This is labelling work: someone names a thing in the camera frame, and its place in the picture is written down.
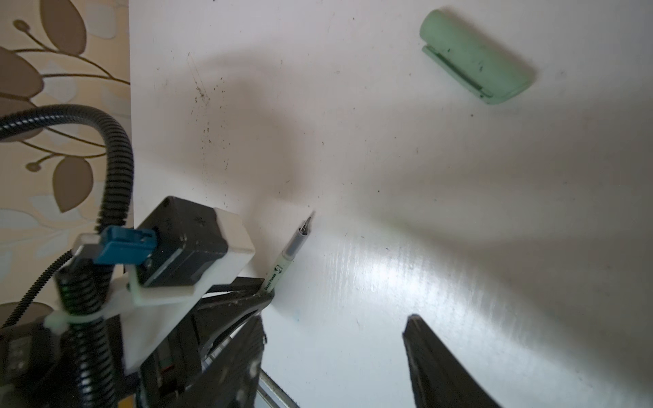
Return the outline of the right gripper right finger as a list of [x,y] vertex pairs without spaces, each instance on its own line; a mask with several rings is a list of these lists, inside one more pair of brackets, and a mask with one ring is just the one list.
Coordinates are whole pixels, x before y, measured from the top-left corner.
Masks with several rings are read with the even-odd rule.
[[417,407],[497,407],[418,314],[408,317],[403,342]]

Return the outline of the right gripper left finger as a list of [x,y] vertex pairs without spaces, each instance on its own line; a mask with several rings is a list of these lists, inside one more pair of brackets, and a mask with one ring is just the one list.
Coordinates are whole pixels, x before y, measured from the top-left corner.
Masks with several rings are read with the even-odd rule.
[[258,390],[265,331],[260,316],[236,333],[216,360],[174,407],[253,407]]

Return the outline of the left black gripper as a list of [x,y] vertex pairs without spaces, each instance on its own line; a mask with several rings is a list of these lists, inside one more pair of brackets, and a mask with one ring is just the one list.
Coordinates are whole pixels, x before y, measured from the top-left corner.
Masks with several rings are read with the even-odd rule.
[[265,309],[275,292],[261,278],[237,277],[209,289],[194,309],[155,348],[139,369],[137,407],[166,407],[194,384],[207,357],[233,331]]

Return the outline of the green pen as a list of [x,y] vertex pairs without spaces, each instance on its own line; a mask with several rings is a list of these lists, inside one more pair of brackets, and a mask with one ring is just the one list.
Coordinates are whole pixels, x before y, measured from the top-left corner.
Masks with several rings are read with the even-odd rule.
[[309,235],[311,234],[311,225],[315,216],[316,212],[313,211],[309,217],[304,220],[294,231],[288,243],[282,249],[279,256],[277,257],[277,260],[273,264],[272,270],[267,274],[263,283],[261,284],[261,287],[258,290],[259,293],[268,294],[274,292],[275,287],[278,285],[285,272],[295,260],[299,251],[304,246],[304,243],[307,241]]

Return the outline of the green pen cap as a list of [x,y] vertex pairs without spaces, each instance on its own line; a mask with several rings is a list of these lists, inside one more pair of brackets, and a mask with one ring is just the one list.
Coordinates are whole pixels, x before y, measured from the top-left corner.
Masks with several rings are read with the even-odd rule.
[[499,105],[530,88],[534,72],[452,13],[433,10],[423,20],[422,51],[474,97]]

